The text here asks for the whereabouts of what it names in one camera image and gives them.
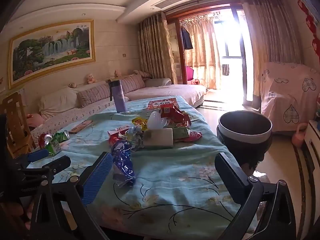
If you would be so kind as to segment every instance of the stuffed animal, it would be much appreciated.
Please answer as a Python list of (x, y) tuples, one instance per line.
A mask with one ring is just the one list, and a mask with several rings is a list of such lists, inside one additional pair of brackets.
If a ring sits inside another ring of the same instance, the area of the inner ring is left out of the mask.
[(121, 77), (121, 73), (119, 70), (115, 70), (115, 77)]
[(68, 85), (68, 87), (70, 87), (70, 88), (76, 88), (76, 87), (77, 87), (77, 84), (71, 82), (71, 83)]
[(87, 79), (88, 79), (88, 84), (92, 84), (92, 83), (97, 82), (97, 81), (94, 79), (94, 77), (93, 77), (92, 74), (88, 74), (88, 75), (87, 75)]

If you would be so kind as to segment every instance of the pink chair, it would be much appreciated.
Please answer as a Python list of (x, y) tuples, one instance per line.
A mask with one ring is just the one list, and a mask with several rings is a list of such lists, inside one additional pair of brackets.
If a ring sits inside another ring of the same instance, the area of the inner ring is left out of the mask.
[(187, 81), (193, 80), (193, 73), (194, 70), (191, 67), (186, 66)]

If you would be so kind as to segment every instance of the wall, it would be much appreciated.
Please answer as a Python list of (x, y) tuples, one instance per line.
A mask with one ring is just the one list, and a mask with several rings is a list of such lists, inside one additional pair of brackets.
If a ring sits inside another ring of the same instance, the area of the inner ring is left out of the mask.
[(182, 84), (182, 73), (181, 73), (180, 54), (179, 54), (176, 25), (174, 23), (168, 24), (168, 30), (170, 34), (169, 41), (172, 47), (172, 53), (174, 57), (174, 66), (177, 74), (177, 81), (178, 81), (178, 84)]
[[(135, 25), (118, 24), (114, 20), (94, 20), (94, 44), (95, 62), (68, 68), (25, 83), (23, 87), (26, 95), (26, 111), (37, 112), (41, 96), (67, 86), (70, 82), (78, 85), (85, 83), (85, 76), (88, 73), (92, 73), (97, 80), (102, 80), (114, 76), (116, 69), (123, 75), (131, 73), (133, 69), (140, 69)], [(8, 50), (9, 41), (0, 44), (0, 81), (3, 77), (2, 85), (6, 88), (0, 94), (0, 100), (15, 91), (9, 91), (8, 87)]]
[[(319, 57), (315, 53), (312, 47), (312, 40), (314, 39), (312, 32), (308, 28), (306, 24), (307, 15), (300, 9), (298, 5), (298, 0), (287, 0), (289, 6), (292, 9), (292, 13), (298, 25), (302, 52), (304, 57), (304, 64), (314, 68), (316, 70), (320, 70)], [(317, 24), (317, 36), (320, 38), (320, 25)]]

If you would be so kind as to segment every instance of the waterfall painting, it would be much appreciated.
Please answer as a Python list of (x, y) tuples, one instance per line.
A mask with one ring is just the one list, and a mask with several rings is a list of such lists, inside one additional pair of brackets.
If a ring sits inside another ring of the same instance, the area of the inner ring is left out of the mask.
[(22, 33), (10, 42), (9, 87), (95, 61), (93, 20), (68, 21)]

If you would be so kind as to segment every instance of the wooden chair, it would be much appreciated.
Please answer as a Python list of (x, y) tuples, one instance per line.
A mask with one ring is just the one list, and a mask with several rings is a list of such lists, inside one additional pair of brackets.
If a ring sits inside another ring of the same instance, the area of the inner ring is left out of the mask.
[(31, 152), (36, 145), (27, 125), (21, 95), (15, 92), (3, 99), (0, 110), (7, 114), (7, 145), (12, 157)]

